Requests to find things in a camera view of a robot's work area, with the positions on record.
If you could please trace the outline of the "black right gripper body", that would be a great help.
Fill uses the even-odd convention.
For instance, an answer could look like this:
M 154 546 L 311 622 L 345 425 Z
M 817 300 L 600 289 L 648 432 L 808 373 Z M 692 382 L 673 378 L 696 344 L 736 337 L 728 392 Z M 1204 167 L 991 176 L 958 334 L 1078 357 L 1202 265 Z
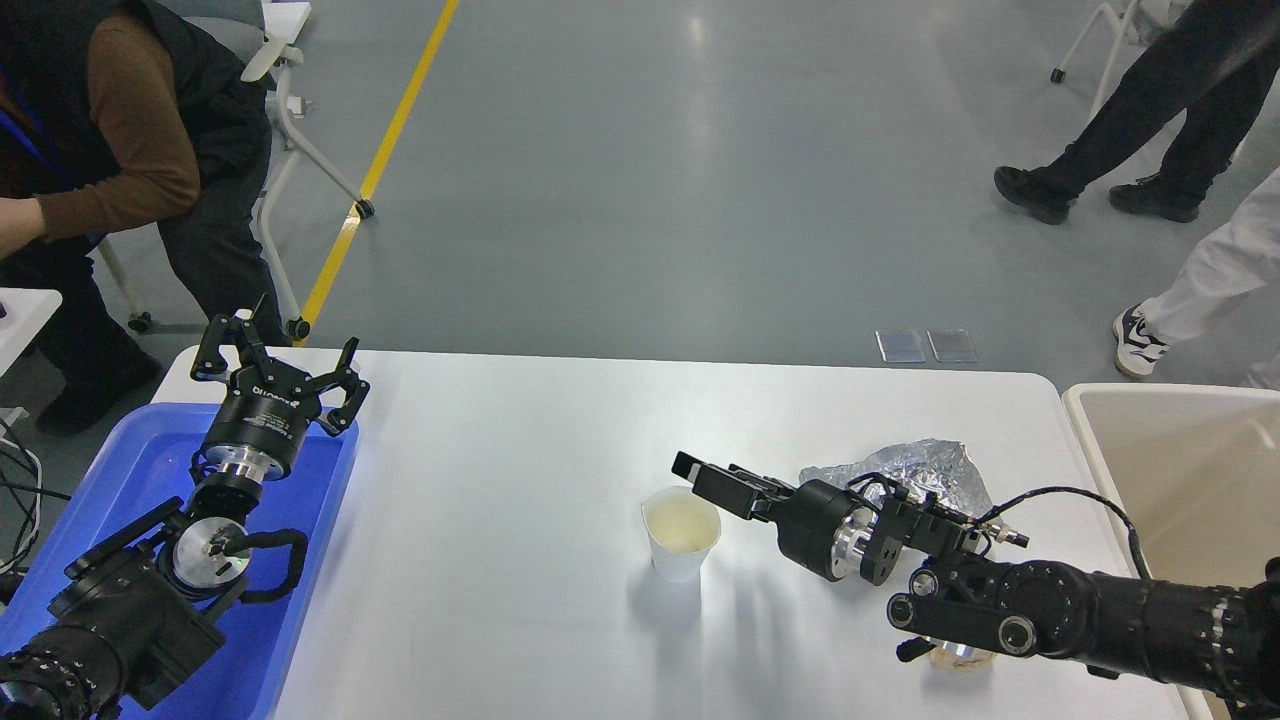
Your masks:
M 855 537 L 873 524 L 873 509 L 845 489 L 809 480 L 773 505 L 771 520 L 786 559 L 838 582 L 861 562 Z

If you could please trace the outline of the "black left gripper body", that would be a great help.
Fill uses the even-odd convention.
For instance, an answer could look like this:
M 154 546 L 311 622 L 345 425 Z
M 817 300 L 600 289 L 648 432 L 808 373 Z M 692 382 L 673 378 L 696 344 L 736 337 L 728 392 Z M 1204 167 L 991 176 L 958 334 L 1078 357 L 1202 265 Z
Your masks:
M 310 374 L 287 363 L 265 369 L 246 365 L 228 378 L 228 392 L 200 451 L 192 457 L 192 479 L 237 473 L 264 483 L 288 477 L 308 424 L 321 414 L 326 386 L 296 391 Z

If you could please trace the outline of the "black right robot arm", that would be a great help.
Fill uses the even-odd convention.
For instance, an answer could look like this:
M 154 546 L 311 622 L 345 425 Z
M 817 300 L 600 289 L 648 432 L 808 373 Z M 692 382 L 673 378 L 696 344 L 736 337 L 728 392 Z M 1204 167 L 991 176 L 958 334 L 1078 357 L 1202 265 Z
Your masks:
M 945 646 L 1071 660 L 1096 676 L 1216 694 L 1234 719 L 1277 716 L 1276 560 L 1251 588 L 1153 579 L 1135 536 L 1133 578 L 1048 560 L 998 562 L 992 543 L 1023 547 L 1028 538 L 998 524 L 996 509 L 974 518 L 878 471 L 794 488 L 685 452 L 672 471 L 705 501 L 774 524 L 782 555 L 828 582 L 856 571 L 881 585 L 902 550 L 920 551 L 909 589 L 886 607 L 909 634 L 897 647 L 902 662 Z

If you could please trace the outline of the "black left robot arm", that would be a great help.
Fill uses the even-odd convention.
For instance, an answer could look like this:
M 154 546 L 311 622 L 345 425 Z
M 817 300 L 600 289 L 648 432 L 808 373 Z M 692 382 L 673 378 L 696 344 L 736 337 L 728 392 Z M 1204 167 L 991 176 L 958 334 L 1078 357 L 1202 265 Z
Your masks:
M 270 480 L 291 474 L 310 427 L 348 430 L 370 384 L 346 341 L 315 375 L 273 357 L 256 314 L 210 320 L 191 368 L 225 398 L 193 452 L 195 491 L 169 498 L 67 565 L 52 624 L 3 657 L 5 719 L 115 719 L 122 700 L 152 708 L 224 644 L 218 619 L 236 603 L 270 603 L 302 580 L 308 537 L 251 532 Z

